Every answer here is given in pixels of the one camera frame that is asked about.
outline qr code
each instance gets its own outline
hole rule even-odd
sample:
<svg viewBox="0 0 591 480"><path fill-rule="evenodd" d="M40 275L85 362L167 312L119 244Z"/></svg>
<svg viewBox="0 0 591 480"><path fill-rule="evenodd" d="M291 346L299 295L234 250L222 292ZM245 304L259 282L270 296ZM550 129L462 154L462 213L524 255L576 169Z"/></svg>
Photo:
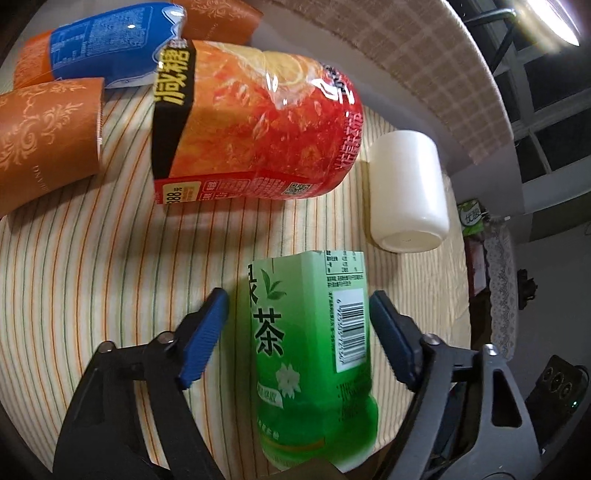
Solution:
<svg viewBox="0 0 591 480"><path fill-rule="evenodd" d="M310 190L311 183L296 183L292 181L290 185L283 190L283 195L301 195Z"/></svg>

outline nutrition facts table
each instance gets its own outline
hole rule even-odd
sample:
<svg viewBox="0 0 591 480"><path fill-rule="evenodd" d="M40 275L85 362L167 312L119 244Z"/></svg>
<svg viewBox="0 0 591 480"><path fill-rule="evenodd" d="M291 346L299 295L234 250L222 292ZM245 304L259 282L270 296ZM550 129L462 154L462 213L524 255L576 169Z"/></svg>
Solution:
<svg viewBox="0 0 591 480"><path fill-rule="evenodd" d="M363 273L363 252L347 250L327 250L324 266L327 275L342 275L347 273Z"/></svg>

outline blue gripper pad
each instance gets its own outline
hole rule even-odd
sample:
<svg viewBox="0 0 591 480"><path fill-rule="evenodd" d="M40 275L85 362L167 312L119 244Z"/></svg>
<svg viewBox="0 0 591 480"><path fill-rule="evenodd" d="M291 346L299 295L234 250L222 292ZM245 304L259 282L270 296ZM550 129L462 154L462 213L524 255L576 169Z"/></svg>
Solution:
<svg viewBox="0 0 591 480"><path fill-rule="evenodd" d="M174 332L183 366L178 376L183 390L199 380L228 319L229 299L214 288L198 312L189 313Z"/></svg>
<svg viewBox="0 0 591 480"><path fill-rule="evenodd" d="M397 312L382 290L369 298L369 318L396 379L417 391L423 369L421 330L412 318Z"/></svg>

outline green tea bottle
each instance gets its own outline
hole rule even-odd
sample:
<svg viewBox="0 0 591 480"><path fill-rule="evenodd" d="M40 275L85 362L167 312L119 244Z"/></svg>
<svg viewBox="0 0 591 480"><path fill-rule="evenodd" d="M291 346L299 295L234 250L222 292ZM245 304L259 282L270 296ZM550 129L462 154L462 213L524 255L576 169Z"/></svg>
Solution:
<svg viewBox="0 0 591 480"><path fill-rule="evenodd" d="M309 251L248 268L265 455L280 470L314 457L355 468L378 428L363 253Z"/></svg>

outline black label band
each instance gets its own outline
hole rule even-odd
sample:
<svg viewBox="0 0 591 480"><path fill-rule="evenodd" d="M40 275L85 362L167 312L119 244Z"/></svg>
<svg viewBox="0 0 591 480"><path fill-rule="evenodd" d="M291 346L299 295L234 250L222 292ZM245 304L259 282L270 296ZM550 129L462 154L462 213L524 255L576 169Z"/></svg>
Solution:
<svg viewBox="0 0 591 480"><path fill-rule="evenodd" d="M194 99L197 53L193 42L160 52L154 83L152 121L152 173L155 179L167 179Z"/></svg>

